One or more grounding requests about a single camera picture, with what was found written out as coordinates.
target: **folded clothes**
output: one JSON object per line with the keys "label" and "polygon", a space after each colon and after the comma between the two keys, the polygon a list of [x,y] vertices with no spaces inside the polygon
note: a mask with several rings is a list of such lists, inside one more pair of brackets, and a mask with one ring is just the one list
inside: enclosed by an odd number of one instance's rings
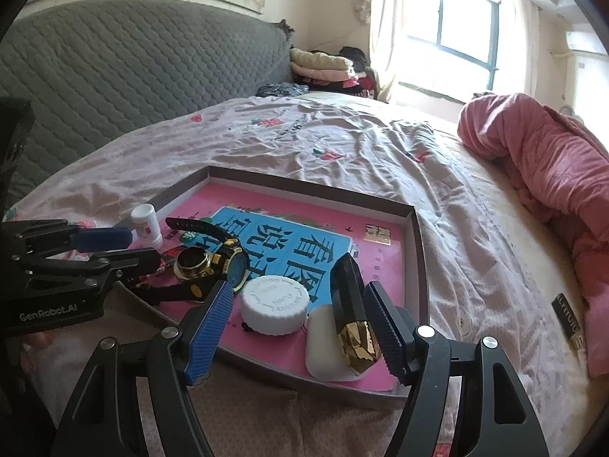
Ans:
{"label": "folded clothes", "polygon": [[[323,51],[311,50],[310,53],[323,53]],[[343,46],[338,54],[331,54],[330,56],[342,56],[343,58],[351,60],[355,72],[363,72],[370,65],[370,62],[366,59],[366,55],[359,48]]]}
{"label": "folded clothes", "polygon": [[297,82],[298,84],[307,84],[309,86],[309,89],[312,91],[329,91],[331,93],[345,93],[345,94],[357,94],[357,93],[361,93],[363,91],[363,87],[361,84],[355,84],[353,87],[345,87],[345,83],[350,83],[351,79],[349,79],[349,81],[343,81],[343,82],[330,82],[327,85],[319,85],[316,84],[316,82],[321,82],[321,81],[317,81],[315,79],[311,79],[310,77],[302,77],[301,75],[295,75],[294,76],[294,81]]}
{"label": "folded clothes", "polygon": [[357,86],[359,84],[359,82],[357,82],[357,79],[347,79],[346,81],[334,81],[334,82],[330,82],[330,81],[320,81],[318,79],[312,79],[311,77],[302,77],[302,82],[305,82],[307,84],[315,84],[316,86],[332,86],[333,88],[352,88],[354,86]]}
{"label": "folded clothes", "polygon": [[290,50],[290,60],[309,69],[317,70],[351,70],[353,62],[342,56],[330,56],[326,53],[309,53],[298,48]]}
{"label": "folded clothes", "polygon": [[319,81],[340,82],[357,77],[353,68],[349,70],[317,70],[310,69],[308,67],[301,67],[296,62],[290,62],[290,67],[292,68],[292,72],[295,74],[302,75],[303,77],[310,77],[311,79],[317,79]]}
{"label": "folded clothes", "polygon": [[362,77],[361,79],[358,79],[358,80],[364,89],[366,89],[368,91],[374,90],[375,82],[370,77]]}

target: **pink blanket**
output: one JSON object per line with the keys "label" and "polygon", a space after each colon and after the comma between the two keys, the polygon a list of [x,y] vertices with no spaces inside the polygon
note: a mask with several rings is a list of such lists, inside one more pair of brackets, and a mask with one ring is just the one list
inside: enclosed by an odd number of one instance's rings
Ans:
{"label": "pink blanket", "polygon": [[461,112],[458,134],[502,164],[522,204],[571,249],[589,308],[588,371],[609,373],[609,155],[580,123],[525,94],[483,96]]}

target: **white plastic container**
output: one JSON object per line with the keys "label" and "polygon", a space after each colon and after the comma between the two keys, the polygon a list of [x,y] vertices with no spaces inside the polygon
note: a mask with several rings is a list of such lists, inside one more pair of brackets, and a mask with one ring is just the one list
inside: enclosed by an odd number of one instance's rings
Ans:
{"label": "white plastic container", "polygon": [[316,307],[306,324],[306,353],[304,363],[313,378],[324,381],[355,381],[367,371],[356,375],[349,368],[339,335],[336,333],[331,304]]}
{"label": "white plastic container", "polygon": [[161,227],[156,219],[156,211],[153,205],[139,205],[131,210],[131,221],[138,234],[138,240],[145,246],[159,248],[163,244]]}

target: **white curtain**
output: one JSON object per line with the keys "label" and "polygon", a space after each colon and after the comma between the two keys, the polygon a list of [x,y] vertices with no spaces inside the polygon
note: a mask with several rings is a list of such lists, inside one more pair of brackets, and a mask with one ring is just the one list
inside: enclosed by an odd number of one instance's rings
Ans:
{"label": "white curtain", "polygon": [[526,93],[535,97],[539,43],[539,7],[531,0],[502,0],[495,93]]}
{"label": "white curtain", "polygon": [[389,102],[404,55],[404,0],[371,0],[370,10],[370,62],[379,75],[379,99]]}

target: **window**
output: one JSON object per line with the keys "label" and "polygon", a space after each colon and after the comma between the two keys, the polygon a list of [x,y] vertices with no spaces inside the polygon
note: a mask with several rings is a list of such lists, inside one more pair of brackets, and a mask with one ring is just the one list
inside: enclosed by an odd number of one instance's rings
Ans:
{"label": "window", "polygon": [[468,101],[492,90],[497,71],[499,3],[406,0],[408,39],[401,81]]}

